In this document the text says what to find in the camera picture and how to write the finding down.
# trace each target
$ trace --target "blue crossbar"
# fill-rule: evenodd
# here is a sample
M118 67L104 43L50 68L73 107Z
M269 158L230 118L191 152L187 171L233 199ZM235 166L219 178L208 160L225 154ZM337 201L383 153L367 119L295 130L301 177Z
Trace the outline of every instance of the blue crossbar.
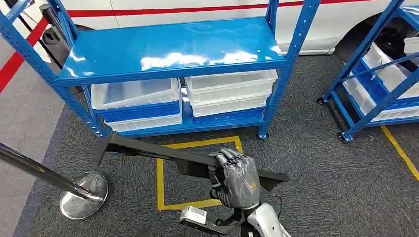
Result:
M14 22L17 17L22 13L22 11L26 8L30 0L19 0L13 8L10 10L10 12L6 15L6 18Z

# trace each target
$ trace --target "stanchion post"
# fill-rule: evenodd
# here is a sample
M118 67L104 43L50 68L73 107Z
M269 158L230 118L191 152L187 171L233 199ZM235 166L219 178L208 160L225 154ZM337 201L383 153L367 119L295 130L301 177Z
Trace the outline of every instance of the stanchion post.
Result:
M63 190L60 209L70 219L80 220L94 214L108 196L108 181L98 172L87 172L72 182L3 143L0 159Z

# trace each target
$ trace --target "white car body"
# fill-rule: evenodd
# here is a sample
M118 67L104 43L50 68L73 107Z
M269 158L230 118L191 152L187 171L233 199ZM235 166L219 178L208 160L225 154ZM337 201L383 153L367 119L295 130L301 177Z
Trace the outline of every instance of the white car body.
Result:
M255 5L266 4L267 0L62 0L62 2L70 15L83 15L83 17L72 18L76 24L93 29L108 29L261 16L265 15L266 8ZM389 0L323 0L304 42L301 54L331 54L350 29L361 21L383 12L389 2ZM32 27L42 17L38 7L45 3L46 0L35 0L35 4L25 10L26 14L35 21L24 16ZM296 0L280 1L276 40L283 52L288 50L302 3L302 1ZM404 2L404 5L416 4L419 4L419 0ZM242 9L236 7L231 10L214 10L214 7L225 9L226 6L240 6L239 8ZM4 2L0 3L0 7L3 13L8 12ZM177 13L161 14L161 12L170 11L173 8L176 8ZM161 11L160 14L149 14L147 9ZM132 10L137 10L141 15L124 15L127 10L128 12L131 10L131 14ZM102 12L99 14L102 16L93 16L97 15L95 13L97 11ZM29 32L18 20L16 22L15 26L26 37ZM39 44L35 45L35 50L43 59L49 61Z

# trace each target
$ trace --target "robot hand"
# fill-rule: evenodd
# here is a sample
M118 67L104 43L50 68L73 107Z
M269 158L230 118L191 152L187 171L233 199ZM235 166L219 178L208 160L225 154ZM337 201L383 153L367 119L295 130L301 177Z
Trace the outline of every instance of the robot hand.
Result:
M219 181L219 177L214 178L215 172L209 170L213 185L210 196L230 208L250 209L258 206L260 182L254 159L230 148L222 148L215 158L223 169L224 183Z

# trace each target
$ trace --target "blue shelf frame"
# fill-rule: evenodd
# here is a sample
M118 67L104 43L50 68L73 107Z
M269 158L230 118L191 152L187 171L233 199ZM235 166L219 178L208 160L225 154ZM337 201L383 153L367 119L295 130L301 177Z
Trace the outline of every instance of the blue shelf frame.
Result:
M77 39L79 32L71 20L69 14L65 10L60 0L48 0L51 8L55 11L58 19L60 20L63 30L65 33L66 41L69 46L73 46ZM268 8L266 11L265 19L272 31L273 37L275 36L275 24L277 16L279 0L269 0ZM230 64L225 65L213 65L208 67L200 67L196 69L176 69L166 70L163 73L141 73L135 74L134 77L124 77L118 79L120 75L104 75L94 80L94 83L113 83L123 81L133 81L142 79L159 79L169 77L184 77L194 75L207 75L215 73L229 73L229 72L240 72L240 71L255 71L265 69L276 69L281 70L279 78L275 83L272 94L267 99L266 109L263 116L259 118L247 118L235 121L223 121L220 123L193 123L191 113L189 113L190 105L184 102L183 108L183 120L184 122L180 125L157 127L143 130L135 130L130 132L120 132L122 136L129 137L140 137L140 136L157 136L166 134L176 133L189 133L189 132L201 132L211 131L220 129L230 129L238 127L249 127L259 126L258 135L259 138L266 138L268 126L275 114L276 108L279 103L279 99L284 92L285 86L290 78L291 72L295 66L296 59L301 51L303 42L307 36L308 30L310 29L313 18L320 5L320 0L305 0L301 9L300 16L298 18L295 31L287 51L287 55L284 56L284 60L272 61L267 63L246 63L246 64ZM19 5L18 12L20 13L24 9L23 6ZM29 65L51 86L55 92L70 106L73 111L82 119L82 121L92 130L92 132L98 137L104 137L108 133L112 132L109 127L104 127L95 111L91 107L90 101L90 90L89 85L92 83L94 77L78 77L72 79L59 78L51 68L38 56L30 45L27 44L26 40L19 34L19 32L13 27L12 21L6 16L0 14L0 32L5 40L28 62ZM80 101L69 91L71 86L81 85L84 90L85 98L89 106L87 111Z
M396 16L400 16L404 18L407 22L409 22L412 26L414 26L417 30L419 30L419 17L411 14L410 11L412 9L416 9L418 11L419 7L412 6L412 7L402 7L401 5L404 0L392 0L386 10L381 14L378 18L377 22L371 28L370 32L364 38L360 46L356 49L355 53L351 56L348 63L345 67L339 72L337 78L333 81L329 89L326 91L325 94L322 95L320 98L320 102L328 103L330 99L333 99L339 110L341 111L343 117L345 118L347 124L349 125L349 129L343 131L341 133L341 138L346 141L352 141L353 135L355 135L358 131L360 131L364 127L374 127L374 126L383 126L383 125L395 125L395 124L403 124L403 123L413 123L419 121L419 116L409 117L409 118L399 118L399 119L390 119L385 121L376 121L371 122L371 120L378 115L381 111L385 110L386 108L390 108L392 103L396 102L398 97L405 93L409 88L411 88L416 82L419 80L419 69L416 69L412 72L400 85L398 85L392 92L388 92L387 94L382 96L379 101L376 101L376 106L369 111L366 115L362 113L360 110L359 105L356 103L355 99L347 93L346 89L343 88L343 82L348 79L356 78L364 73L373 72L382 68L385 68L389 65L393 65L396 63L404 62L407 60L411 60L415 57L419 56L419 53L415 53L413 55L408 55L406 57L400 58L398 60L394 60L390 63L386 63L380 65L375 68L371 68L365 70L363 72L355 72L352 75L349 75L353 69L357 66L358 63L362 62L362 57L368 51L373 41L379 35L379 33L384 29L384 27ZM337 91L343 89L346 92L346 96L351 102L352 106L355 108L359 116L359 121L356 123L352 120L351 116L349 115L346 108L343 106L340 98L337 95Z

